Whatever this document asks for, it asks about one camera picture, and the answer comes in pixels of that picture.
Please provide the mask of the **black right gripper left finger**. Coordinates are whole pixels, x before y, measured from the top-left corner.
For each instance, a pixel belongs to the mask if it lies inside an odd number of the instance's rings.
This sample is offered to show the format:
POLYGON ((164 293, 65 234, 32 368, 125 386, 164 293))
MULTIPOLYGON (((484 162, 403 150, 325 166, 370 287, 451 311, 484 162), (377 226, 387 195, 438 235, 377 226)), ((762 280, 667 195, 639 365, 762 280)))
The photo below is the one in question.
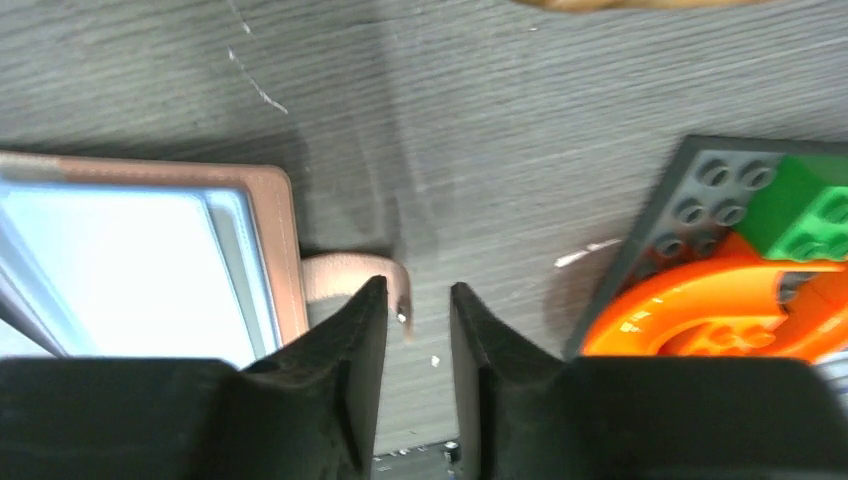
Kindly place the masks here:
POLYGON ((221 360, 1 364, 5 479, 366 479, 388 281, 237 369, 221 360))

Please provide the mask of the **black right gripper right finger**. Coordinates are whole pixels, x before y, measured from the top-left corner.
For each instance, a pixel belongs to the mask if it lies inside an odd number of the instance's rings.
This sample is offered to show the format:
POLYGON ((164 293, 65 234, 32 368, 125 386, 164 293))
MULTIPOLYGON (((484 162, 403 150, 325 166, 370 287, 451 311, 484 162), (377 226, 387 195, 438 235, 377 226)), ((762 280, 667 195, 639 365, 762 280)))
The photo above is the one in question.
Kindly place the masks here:
POLYGON ((805 363, 751 357, 560 360, 450 291, 467 479, 843 479, 847 419, 805 363))

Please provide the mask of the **pink leather card holder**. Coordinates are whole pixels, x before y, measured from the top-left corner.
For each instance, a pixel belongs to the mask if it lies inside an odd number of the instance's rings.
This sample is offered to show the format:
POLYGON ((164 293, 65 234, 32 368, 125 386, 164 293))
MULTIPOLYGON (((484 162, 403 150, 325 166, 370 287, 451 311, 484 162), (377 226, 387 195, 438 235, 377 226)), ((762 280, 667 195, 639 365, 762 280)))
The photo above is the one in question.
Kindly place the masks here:
POLYGON ((1 156, 5 356, 219 358, 243 367, 309 331, 311 302, 388 283, 414 331, 405 267, 300 253, 292 185, 269 165, 1 156))

